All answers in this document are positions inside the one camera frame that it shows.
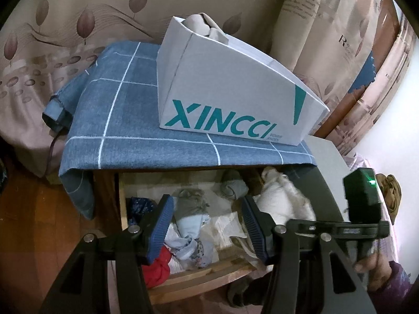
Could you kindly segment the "person's right hand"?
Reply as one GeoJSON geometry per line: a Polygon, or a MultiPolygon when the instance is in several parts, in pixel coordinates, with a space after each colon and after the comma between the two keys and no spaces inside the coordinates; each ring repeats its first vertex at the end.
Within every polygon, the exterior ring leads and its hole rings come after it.
{"type": "Polygon", "coordinates": [[[392,274],[387,257],[379,252],[357,262],[354,269],[359,274],[368,274],[368,291],[378,291],[391,278],[392,274]]]}

